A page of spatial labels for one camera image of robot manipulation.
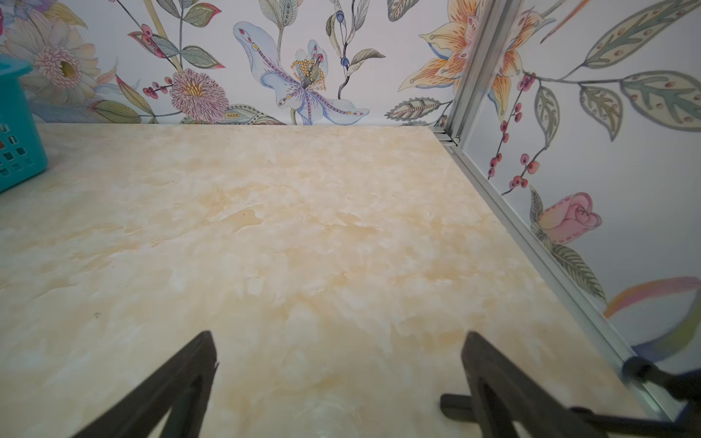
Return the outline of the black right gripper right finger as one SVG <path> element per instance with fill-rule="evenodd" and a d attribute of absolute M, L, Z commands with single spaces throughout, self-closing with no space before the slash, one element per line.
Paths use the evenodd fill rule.
<path fill-rule="evenodd" d="M 532 437 L 604 436 L 545 392 L 479 333 L 467 333 L 461 360 L 484 437 L 517 437 L 515 423 Z"/>

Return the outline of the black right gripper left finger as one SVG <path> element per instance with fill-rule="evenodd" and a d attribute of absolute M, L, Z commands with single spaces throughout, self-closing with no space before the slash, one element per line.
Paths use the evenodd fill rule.
<path fill-rule="evenodd" d="M 76 436 L 147 437 L 164 420 L 162 437 L 197 437 L 217 366 L 214 337 L 205 330 Z"/>

